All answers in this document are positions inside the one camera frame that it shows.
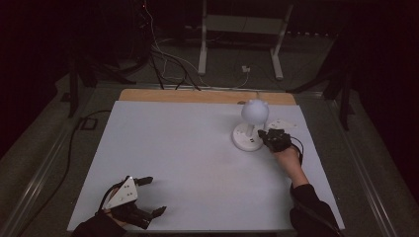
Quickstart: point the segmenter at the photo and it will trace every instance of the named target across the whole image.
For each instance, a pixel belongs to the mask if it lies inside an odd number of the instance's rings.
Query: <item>white table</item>
[[[242,122],[241,108],[117,101],[67,229],[90,218],[105,191],[127,175],[154,178],[138,188],[139,208],[167,205],[163,215],[152,220],[149,232],[292,229],[289,178],[266,147],[245,152],[231,141],[231,131]],[[297,125],[286,132],[304,144],[302,167],[344,228],[299,106],[271,105],[268,121],[273,119]]]

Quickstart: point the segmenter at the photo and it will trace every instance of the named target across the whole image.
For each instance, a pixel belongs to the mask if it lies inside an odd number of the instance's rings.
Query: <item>table leg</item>
[[[272,64],[274,66],[274,71],[275,71],[275,78],[277,78],[278,80],[284,79],[283,69],[281,68],[281,63],[280,63],[280,59],[278,58],[278,53],[280,52],[281,44],[283,43],[284,36],[286,35],[286,32],[287,32],[287,26],[288,26],[288,22],[290,20],[290,15],[292,11],[293,11],[293,4],[290,4],[287,9],[287,13],[284,17],[284,23],[281,27],[277,44],[274,48],[271,48],[271,57],[272,57]]]
[[[207,0],[203,0],[203,29],[201,39],[200,63],[198,65],[198,74],[206,75],[207,69]]]

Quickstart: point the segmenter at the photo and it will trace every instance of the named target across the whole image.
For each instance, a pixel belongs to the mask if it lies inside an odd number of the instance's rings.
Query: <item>black sleeve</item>
[[[312,185],[299,186],[292,189],[291,193],[294,199],[294,208],[290,211],[290,218],[298,237],[313,236],[314,233],[315,236],[321,237],[339,236],[336,231],[313,218],[312,214],[307,213],[307,210],[314,212],[316,216],[326,220],[339,230],[330,206],[318,198]],[[303,205],[305,209],[298,206],[296,202]]]
[[[86,222],[80,223],[72,237],[122,237],[126,233],[122,227],[104,213],[99,213]]]

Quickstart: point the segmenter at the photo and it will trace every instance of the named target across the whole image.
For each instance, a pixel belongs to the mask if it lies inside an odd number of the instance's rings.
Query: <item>dark background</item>
[[[0,3],[1,156],[55,96],[54,82],[68,72],[71,40],[81,39],[93,56],[105,62],[115,61],[119,54],[112,32],[117,29],[103,21],[98,4],[112,6],[118,2],[121,3],[114,0]],[[148,2],[155,24],[167,36],[181,40],[185,25],[196,27],[201,23],[199,1]],[[259,5],[249,8],[237,4],[239,1],[209,2],[212,2],[209,11],[255,17],[275,14]],[[117,15],[123,16],[126,7],[119,9]],[[320,74],[348,60],[352,63],[353,89],[360,93],[367,113],[416,200],[419,199],[418,16],[418,4],[407,0],[301,1],[294,5],[288,28],[293,35],[309,33],[335,38],[339,34]],[[130,17],[131,13],[126,11],[122,21]]]

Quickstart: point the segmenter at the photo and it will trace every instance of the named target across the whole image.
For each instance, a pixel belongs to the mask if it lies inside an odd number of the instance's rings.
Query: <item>metal stand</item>
[[[284,79],[278,53],[280,52],[281,44],[287,32],[292,11],[293,5],[290,4],[283,19],[211,15],[207,13],[207,0],[203,0],[203,26],[198,74],[204,76],[207,70],[207,31],[222,31],[278,35],[277,44],[271,48],[271,57],[275,78],[278,80]]]

